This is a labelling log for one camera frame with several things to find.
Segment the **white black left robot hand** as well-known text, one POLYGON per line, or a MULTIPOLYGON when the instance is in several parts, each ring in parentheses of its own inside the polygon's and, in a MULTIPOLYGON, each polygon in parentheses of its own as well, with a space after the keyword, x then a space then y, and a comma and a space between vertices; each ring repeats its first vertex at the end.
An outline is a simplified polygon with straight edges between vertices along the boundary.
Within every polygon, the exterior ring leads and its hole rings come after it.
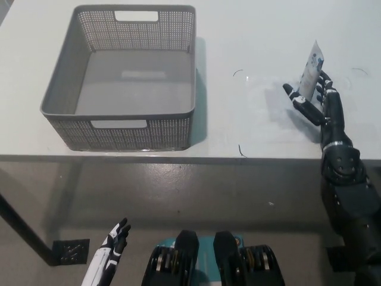
POLYGON ((130 228, 125 217, 110 230, 102 245, 95 252, 81 286, 109 286, 111 284, 123 250, 127 245, 130 228))

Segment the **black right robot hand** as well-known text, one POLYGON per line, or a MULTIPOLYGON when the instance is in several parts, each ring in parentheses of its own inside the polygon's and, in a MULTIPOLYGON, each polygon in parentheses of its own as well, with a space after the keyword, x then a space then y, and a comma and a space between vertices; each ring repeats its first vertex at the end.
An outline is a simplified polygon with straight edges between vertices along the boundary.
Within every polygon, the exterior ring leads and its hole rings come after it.
POLYGON ((313 125, 321 127, 321 149, 323 151, 337 145, 353 146, 352 141, 345 133, 345 118, 340 93, 324 71, 320 72, 316 84, 322 110, 295 91, 291 85, 285 83, 283 89, 294 109, 298 110, 313 125))

